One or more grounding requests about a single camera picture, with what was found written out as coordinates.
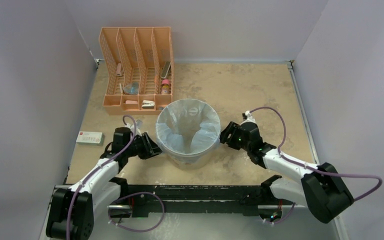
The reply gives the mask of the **beige capybara trash bin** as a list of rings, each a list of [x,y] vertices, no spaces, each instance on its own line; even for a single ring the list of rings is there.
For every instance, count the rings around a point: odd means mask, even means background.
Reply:
[[[212,156],[212,153],[206,153],[197,156],[176,156],[168,155],[171,163],[181,170],[195,170],[205,166]]]

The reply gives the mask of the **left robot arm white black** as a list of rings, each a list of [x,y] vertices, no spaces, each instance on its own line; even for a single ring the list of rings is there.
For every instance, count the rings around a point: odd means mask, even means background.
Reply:
[[[124,178],[117,175],[129,158],[146,160],[160,155],[162,150],[145,133],[134,126],[115,129],[113,141],[97,164],[79,182],[68,188],[58,188],[52,195],[45,234],[59,240],[87,240],[96,217],[115,202],[122,205],[132,197]]]

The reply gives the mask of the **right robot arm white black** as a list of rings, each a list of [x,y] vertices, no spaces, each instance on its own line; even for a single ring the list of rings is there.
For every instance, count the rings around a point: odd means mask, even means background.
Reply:
[[[220,134],[220,143],[246,151],[252,163],[282,175],[260,191],[268,204],[288,200],[307,207],[317,220],[327,224],[355,202],[333,165],[307,163],[280,152],[263,141],[254,122],[230,122]]]

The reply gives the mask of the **blue plastic trash bag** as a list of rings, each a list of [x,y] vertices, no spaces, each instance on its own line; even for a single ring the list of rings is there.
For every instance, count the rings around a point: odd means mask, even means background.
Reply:
[[[220,144],[221,120],[204,101],[176,100],[160,112],[155,123],[157,145],[167,155],[202,156]]]

